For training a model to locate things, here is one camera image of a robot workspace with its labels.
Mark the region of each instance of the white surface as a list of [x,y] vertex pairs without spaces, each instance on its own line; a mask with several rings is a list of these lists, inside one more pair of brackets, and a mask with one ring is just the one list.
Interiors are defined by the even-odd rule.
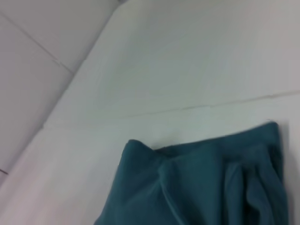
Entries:
[[300,95],[113,120],[85,129],[44,129],[0,190],[0,224],[93,224],[121,152],[135,138],[153,148],[230,134],[274,119],[285,146],[291,224],[300,224]]
[[75,72],[117,0],[1,0],[0,10]]
[[299,90],[299,9],[298,0],[130,0],[47,125]]
[[93,224],[128,139],[159,148],[267,120],[282,128],[291,224],[300,224],[299,4],[122,5],[0,189],[0,224]]
[[0,16],[0,169],[9,172],[72,77]]

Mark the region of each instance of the folded fabric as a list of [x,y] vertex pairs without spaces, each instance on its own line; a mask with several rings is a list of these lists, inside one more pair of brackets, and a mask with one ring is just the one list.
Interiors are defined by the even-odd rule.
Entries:
[[159,150],[130,140],[95,225],[288,225],[278,125]]

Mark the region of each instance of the teal cloth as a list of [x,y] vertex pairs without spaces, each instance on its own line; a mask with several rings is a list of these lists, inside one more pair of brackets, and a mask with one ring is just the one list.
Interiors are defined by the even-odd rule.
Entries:
[[159,150],[130,140],[95,225],[288,225],[278,125]]

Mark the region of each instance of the white wall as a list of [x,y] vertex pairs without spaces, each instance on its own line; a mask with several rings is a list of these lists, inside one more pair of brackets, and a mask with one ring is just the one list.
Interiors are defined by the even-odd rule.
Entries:
[[117,5],[0,1],[0,169],[9,172],[41,128]]

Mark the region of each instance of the teal fabric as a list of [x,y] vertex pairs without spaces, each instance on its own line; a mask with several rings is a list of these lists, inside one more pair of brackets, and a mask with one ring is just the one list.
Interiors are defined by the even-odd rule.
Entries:
[[95,225],[288,225],[278,125],[159,150],[130,140]]

